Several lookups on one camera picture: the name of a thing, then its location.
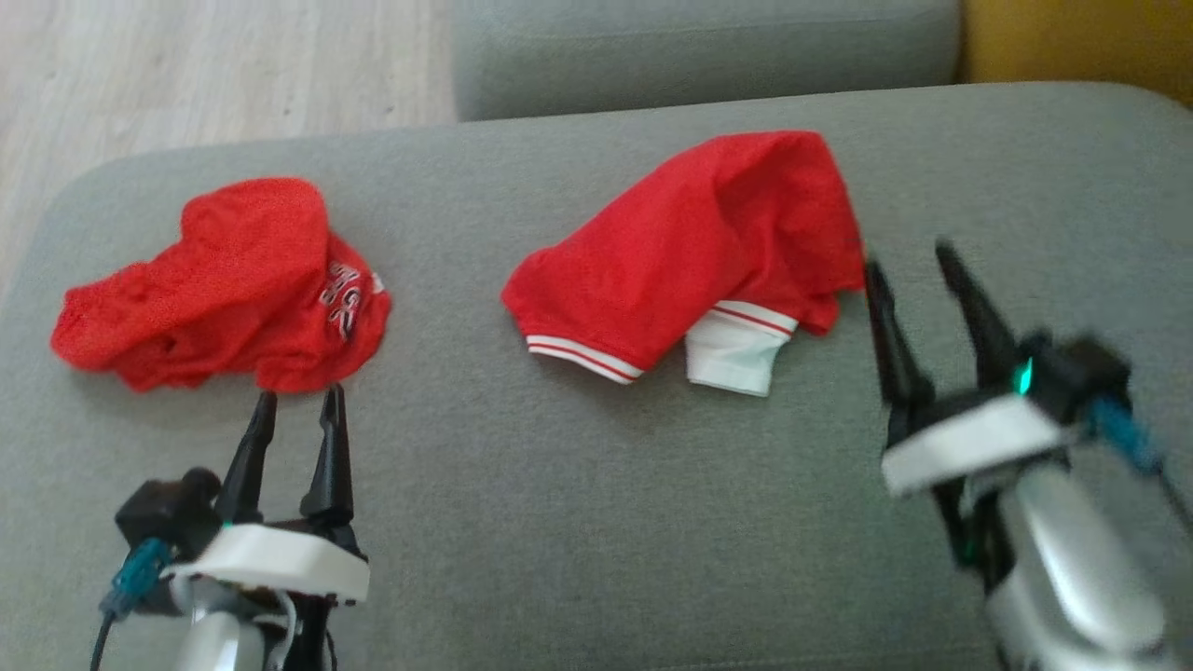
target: gray ottoman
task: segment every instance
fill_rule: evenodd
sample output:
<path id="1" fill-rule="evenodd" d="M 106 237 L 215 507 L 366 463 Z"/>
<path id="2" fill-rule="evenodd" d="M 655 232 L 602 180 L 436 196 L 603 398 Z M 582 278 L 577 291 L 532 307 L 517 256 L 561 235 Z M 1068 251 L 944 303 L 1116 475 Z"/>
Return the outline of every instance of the gray ottoman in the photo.
<path id="1" fill-rule="evenodd" d="M 457 0 L 463 121 L 952 81 L 958 0 Z"/>
<path id="2" fill-rule="evenodd" d="M 886 497 L 866 310 L 797 336 L 768 399 L 687 383 L 682 352 L 622 387 L 534 358 L 497 293 L 672 154 L 725 133 L 822 131 L 921 359 L 972 380 L 933 269 L 958 247 L 1019 328 L 1096 327 L 1193 479 L 1193 116 L 1113 85 L 866 92 L 265 142 L 118 161 L 48 214 L 0 313 L 0 669 L 84 667 L 147 478 L 223 473 L 246 377 L 137 395 L 47 346 L 62 293 L 153 256 L 181 205 L 301 174 L 395 296 L 347 381 L 370 599 L 335 614 L 342 669 L 991 670 L 981 587 L 927 497 Z M 283 400 L 262 510 L 292 516 L 319 398 Z M 1078 455 L 1193 659 L 1193 554 L 1151 487 Z M 185 623 L 132 620 L 109 669 L 172 664 Z"/>

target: gray fabric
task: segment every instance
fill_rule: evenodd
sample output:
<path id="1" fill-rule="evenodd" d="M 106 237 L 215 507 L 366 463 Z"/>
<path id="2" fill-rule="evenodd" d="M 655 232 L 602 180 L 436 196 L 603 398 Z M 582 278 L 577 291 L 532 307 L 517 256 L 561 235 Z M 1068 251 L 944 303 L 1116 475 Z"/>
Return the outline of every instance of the gray fabric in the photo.
<path id="1" fill-rule="evenodd" d="M 371 598 L 338 612 L 344 669 L 994 669 L 976 580 L 927 498 L 889 500 L 863 301 L 796 337 L 765 400 L 688 384 L 678 347 L 620 387 L 528 356 L 497 298 L 532 250 L 718 134 L 824 133 L 923 362 L 971 380 L 933 269 L 954 236 L 1016 327 L 1096 327 L 1193 481 L 1193 117 L 1113 85 L 866 92 L 464 124 L 154 154 L 74 183 L 0 313 L 2 669 L 81 667 L 146 478 L 223 473 L 249 380 L 130 393 L 47 347 L 62 293 L 149 258 L 190 197 L 302 174 L 395 295 L 347 381 Z M 264 510 L 291 516 L 319 399 L 284 399 Z M 1193 561 L 1154 488 L 1078 473 L 1172 608 L 1193 659 Z M 167 667 L 185 624 L 118 627 L 111 669 Z"/>
<path id="2" fill-rule="evenodd" d="M 952 81 L 957 0 L 458 0 L 464 121 Z"/>

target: red fabric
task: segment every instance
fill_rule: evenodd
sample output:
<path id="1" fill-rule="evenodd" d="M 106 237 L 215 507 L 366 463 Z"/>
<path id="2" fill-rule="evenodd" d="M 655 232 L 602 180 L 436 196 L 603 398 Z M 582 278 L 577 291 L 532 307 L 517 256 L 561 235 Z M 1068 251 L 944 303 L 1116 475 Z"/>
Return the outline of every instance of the red fabric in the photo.
<path id="1" fill-rule="evenodd" d="M 824 140 L 717 137 L 665 162 L 583 228 L 526 258 L 502 293 L 525 336 L 651 368 L 718 301 L 833 327 L 863 288 L 858 224 Z"/>
<path id="2" fill-rule="evenodd" d="M 313 184 L 255 179 L 187 203 L 181 239 L 155 259 L 67 291 L 50 344 L 137 390 L 255 373 L 264 388 L 311 392 L 372 356 L 389 309 Z"/>

